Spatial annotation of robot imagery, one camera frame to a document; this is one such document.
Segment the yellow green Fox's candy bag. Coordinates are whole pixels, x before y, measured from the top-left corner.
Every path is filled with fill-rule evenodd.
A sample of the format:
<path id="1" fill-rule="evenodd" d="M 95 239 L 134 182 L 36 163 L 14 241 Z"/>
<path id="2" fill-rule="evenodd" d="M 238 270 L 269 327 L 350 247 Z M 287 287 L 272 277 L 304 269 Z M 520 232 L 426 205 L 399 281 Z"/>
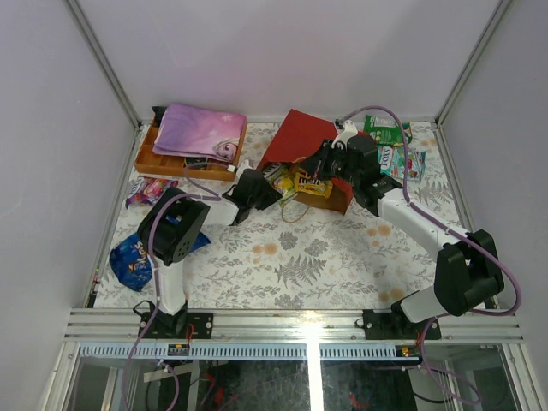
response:
<path id="1" fill-rule="evenodd" d="M 287 164 L 269 164 L 263 170 L 263 175 L 271 186 L 282 195 L 282 198 L 279 200 L 281 206 L 284 206 L 297 195 L 295 190 L 295 173 L 289 169 Z"/>

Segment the yellow M&M's packet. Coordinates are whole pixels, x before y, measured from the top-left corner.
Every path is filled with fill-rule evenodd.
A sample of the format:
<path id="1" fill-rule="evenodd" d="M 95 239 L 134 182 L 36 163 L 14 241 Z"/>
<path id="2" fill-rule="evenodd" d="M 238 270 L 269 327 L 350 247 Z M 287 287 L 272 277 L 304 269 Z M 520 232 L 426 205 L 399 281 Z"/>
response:
<path id="1" fill-rule="evenodd" d="M 298 193 L 312 194 L 327 199 L 331 196 L 332 188 L 333 185 L 330 181 L 315 179 L 300 171 L 295 173 L 295 191 Z"/>

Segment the red paper bag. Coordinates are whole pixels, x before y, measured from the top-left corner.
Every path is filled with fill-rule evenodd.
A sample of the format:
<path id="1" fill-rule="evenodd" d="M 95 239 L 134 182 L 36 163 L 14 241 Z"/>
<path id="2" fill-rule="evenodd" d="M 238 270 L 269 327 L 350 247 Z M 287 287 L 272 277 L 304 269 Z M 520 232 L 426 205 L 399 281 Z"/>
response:
<path id="1" fill-rule="evenodd" d="M 312 156 L 322 146 L 324 140 L 333 141 L 336 137 L 334 123 L 292 109 L 266 148 L 258 169 L 263 171 L 269 164 L 282 163 L 287 164 L 294 173 L 297 171 L 305 173 L 299 168 L 299 163 Z M 358 131 L 355 137 L 371 136 Z M 335 178 L 327 181 L 333 185 L 329 198 L 297 192 L 293 199 L 306 206 L 339 211 L 342 214 L 347 211 L 352 200 L 368 211 L 373 213 L 377 211 L 377 196 L 373 185 L 365 192 L 356 192 L 344 181 Z"/>

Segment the teal Fox's candy bag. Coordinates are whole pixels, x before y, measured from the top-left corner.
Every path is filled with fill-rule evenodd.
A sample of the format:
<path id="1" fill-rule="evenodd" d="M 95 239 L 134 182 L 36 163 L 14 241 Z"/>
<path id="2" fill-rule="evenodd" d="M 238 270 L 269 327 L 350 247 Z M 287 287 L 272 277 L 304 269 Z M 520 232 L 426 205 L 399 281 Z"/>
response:
<path id="1" fill-rule="evenodd" d="M 420 182 L 426 167 L 426 153 L 413 148 L 407 150 L 405 158 L 403 146 L 381 146 L 378 149 L 380 171 L 398 180 L 407 176 L 410 181 Z"/>

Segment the green candy packet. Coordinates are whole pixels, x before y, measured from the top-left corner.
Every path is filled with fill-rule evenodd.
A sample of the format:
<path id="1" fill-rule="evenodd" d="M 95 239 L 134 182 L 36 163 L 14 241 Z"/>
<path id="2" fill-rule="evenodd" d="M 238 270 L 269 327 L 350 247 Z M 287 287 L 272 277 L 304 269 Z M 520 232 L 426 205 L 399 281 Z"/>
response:
<path id="1" fill-rule="evenodd" d="M 410 143 L 413 139 L 412 130 L 408 122 L 402 123 L 402 134 L 394 120 L 377 116 L 366 116 L 364 132 L 369 134 L 378 146 L 402 146 L 404 138 Z"/>

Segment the pink purple Fox's candy bag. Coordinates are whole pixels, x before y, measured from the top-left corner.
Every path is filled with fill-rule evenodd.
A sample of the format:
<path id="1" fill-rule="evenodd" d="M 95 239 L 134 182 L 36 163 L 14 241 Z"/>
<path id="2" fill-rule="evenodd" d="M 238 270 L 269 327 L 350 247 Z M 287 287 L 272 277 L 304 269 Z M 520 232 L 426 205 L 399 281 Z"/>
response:
<path id="1" fill-rule="evenodd" d="M 176 188 L 178 181 L 140 176 L 129 190 L 125 208 L 131 205 L 153 206 L 168 188 Z"/>

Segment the blue Oreo snack bag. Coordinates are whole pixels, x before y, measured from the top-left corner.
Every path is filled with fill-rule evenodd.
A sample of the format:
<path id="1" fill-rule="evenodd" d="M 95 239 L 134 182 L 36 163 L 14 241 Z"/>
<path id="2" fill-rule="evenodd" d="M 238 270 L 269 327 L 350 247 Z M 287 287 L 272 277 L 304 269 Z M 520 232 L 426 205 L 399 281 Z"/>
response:
<path id="1" fill-rule="evenodd" d="M 177 241 L 163 238 L 156 231 L 153 242 L 155 260 L 160 274 L 181 277 L 183 263 L 175 262 L 175 257 L 185 256 L 211 243 L 199 232 L 194 241 L 182 240 L 182 251 L 178 251 Z M 110 251 L 109 264 L 115 277 L 125 287 L 140 292 L 152 280 L 152 263 L 146 251 L 147 241 L 142 241 L 137 232 L 121 241 Z"/>

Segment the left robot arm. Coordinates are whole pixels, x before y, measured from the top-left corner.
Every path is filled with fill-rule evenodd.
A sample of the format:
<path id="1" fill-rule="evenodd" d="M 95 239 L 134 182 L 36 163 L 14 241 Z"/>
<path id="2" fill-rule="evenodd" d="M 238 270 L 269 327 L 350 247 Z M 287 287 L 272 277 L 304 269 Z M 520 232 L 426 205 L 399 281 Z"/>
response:
<path id="1" fill-rule="evenodd" d="M 181 336 L 188 326 L 181 312 L 187 303 L 183 260 L 192 252 L 205 225 L 233 226 L 252 210 L 263 211 L 282 195 L 254 169 L 245 169 L 228 191 L 202 188 L 197 194 L 168 188 L 141 221 L 137 234 L 151 262 L 158 328 L 167 337 Z"/>

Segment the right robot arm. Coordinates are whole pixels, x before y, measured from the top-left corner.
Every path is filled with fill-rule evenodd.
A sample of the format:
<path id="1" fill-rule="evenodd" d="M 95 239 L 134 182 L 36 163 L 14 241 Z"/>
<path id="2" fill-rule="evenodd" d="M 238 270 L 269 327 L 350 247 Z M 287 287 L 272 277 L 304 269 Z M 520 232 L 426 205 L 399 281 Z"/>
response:
<path id="1" fill-rule="evenodd" d="M 452 228 L 414 203 L 399 181 L 382 172 L 378 150 L 366 137 L 325 140 L 299 166 L 314 179 L 348 183 L 361 207 L 398 227 L 435 261 L 433 285 L 393 304 L 390 327 L 397 336 L 411 337 L 431 317 L 461 316 L 503 290 L 493 238 L 482 229 Z"/>

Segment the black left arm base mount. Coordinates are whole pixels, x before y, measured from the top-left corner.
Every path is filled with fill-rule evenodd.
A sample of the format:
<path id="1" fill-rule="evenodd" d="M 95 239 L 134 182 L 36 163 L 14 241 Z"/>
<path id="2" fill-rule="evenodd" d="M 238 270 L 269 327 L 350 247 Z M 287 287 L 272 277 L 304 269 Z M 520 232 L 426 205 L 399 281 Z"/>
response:
<path id="1" fill-rule="evenodd" d="M 163 313 L 152 301 L 144 300 L 135 305 L 133 313 L 140 317 L 140 331 L 146 329 L 147 339 L 211 339 L 213 313 L 189 312 L 188 304 L 175 314 Z"/>

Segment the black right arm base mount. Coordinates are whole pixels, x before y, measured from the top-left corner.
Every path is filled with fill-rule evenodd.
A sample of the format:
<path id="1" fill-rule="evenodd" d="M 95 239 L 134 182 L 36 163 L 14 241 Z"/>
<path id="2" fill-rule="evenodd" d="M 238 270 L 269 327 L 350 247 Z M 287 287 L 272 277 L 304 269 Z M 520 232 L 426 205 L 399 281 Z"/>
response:
<path id="1" fill-rule="evenodd" d="M 386 310 L 364 309 L 355 320 L 354 327 L 364 331 L 365 339 L 371 341 L 415 340 L 422 336 L 425 340 L 437 341 L 442 338 L 438 321 L 435 320 L 426 331 L 426 320 L 419 323 L 410 322 L 402 313 Z"/>

